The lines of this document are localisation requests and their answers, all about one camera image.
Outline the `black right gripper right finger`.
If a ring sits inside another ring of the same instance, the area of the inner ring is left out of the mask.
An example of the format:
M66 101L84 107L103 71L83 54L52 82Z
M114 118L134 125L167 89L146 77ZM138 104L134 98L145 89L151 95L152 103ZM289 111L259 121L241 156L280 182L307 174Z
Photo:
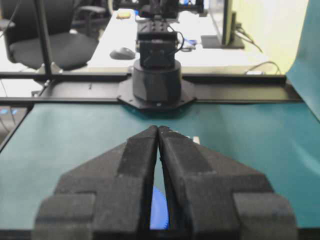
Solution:
M160 126L170 211L194 240L296 240L290 202L267 176Z

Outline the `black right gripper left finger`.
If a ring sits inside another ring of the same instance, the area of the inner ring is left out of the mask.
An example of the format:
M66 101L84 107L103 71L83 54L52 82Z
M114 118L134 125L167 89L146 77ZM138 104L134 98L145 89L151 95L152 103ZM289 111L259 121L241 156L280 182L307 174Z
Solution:
M63 173L34 222L36 240L135 240L150 227L158 128Z

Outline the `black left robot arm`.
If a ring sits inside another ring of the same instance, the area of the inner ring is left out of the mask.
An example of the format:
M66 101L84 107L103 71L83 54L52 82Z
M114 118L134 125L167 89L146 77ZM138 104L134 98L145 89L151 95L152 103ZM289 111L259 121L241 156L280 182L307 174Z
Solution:
M179 32L168 30L169 19L180 11L203 13L204 2L178 0L115 0L114 10L138 11L146 21L137 31L140 58L132 67L131 77L118 85L117 99L140 110L173 110L195 101L195 86L182 78L181 63L175 54L182 50Z

